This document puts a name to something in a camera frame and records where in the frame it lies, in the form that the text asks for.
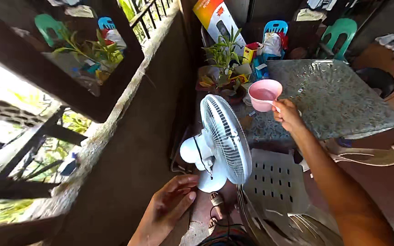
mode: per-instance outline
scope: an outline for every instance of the white plastic bag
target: white plastic bag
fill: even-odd
[[[121,35],[115,29],[107,31],[106,39],[108,39],[112,42],[116,42],[119,46],[123,46],[124,49],[127,48],[126,42],[124,42],[124,39],[121,37]]]
[[[267,32],[264,37],[264,48],[262,53],[281,56],[281,37],[274,32]]]

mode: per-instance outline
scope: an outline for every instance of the foot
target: foot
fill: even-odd
[[[211,234],[214,232],[215,226],[216,226],[217,222],[218,222],[218,220],[217,220],[216,217],[212,217],[212,218],[209,220],[209,225],[208,225],[208,227],[207,227],[207,230],[208,230],[208,232],[209,232],[209,235],[211,235]]]
[[[217,212],[218,218],[222,220],[225,217],[223,198],[217,192],[212,192],[211,195],[209,195],[209,198],[211,199],[212,205],[216,206],[215,210]]]

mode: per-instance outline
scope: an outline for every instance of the pink cup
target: pink cup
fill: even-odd
[[[268,112],[271,110],[273,101],[282,93],[282,85],[276,80],[264,79],[256,81],[249,87],[249,95],[252,106],[259,112]]]

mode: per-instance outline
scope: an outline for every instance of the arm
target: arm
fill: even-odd
[[[127,246],[157,246],[173,230],[176,222],[196,198],[191,188],[198,184],[197,175],[172,178],[151,198],[147,209]]]
[[[288,99],[274,101],[275,120],[291,133],[329,204],[346,246],[394,246],[394,231],[369,194],[322,148]]]

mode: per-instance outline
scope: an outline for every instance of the green plastic chair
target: green plastic chair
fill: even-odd
[[[338,19],[335,21],[334,25],[328,26],[328,28],[326,28],[326,31],[322,36],[322,40],[328,34],[331,34],[331,38],[326,44],[320,43],[320,47],[329,55],[334,55],[334,53],[332,52],[332,48],[335,46],[338,36],[340,36],[340,34],[342,33],[345,33],[347,35],[346,41],[343,43],[342,48],[333,57],[334,59],[344,61],[344,54],[347,50],[347,47],[349,47],[349,44],[354,38],[356,32],[357,23],[354,20],[347,18]]]
[[[50,47],[53,47],[55,41],[63,40],[62,35],[59,33],[59,30],[63,30],[65,26],[61,21],[55,20],[49,14],[39,14],[34,18],[34,23],[36,24],[37,29],[39,29],[43,38],[47,42]]]

